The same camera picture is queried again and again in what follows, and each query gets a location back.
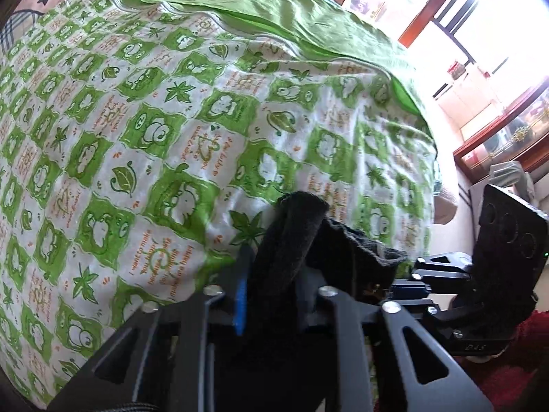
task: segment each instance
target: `screw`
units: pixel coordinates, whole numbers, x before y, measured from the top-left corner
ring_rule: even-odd
[[[320,287],[318,289],[318,294],[322,297],[334,297],[338,293],[337,288],[326,285],[325,287]]]
[[[383,311],[390,314],[398,313],[401,310],[400,304],[393,300],[389,300],[388,302],[385,302],[381,308],[383,308]]]
[[[223,294],[223,288],[219,285],[207,285],[202,292],[206,294],[206,296],[219,296],[219,294]]]
[[[153,300],[145,302],[141,305],[141,311],[144,313],[154,313],[155,311],[158,311],[158,308],[158,304]]]

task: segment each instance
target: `green and white bedding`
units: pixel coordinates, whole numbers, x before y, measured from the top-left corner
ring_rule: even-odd
[[[0,365],[36,405],[142,301],[257,246],[284,193],[427,247],[435,148],[402,51],[379,41],[377,66],[227,1],[66,0],[2,59]]]

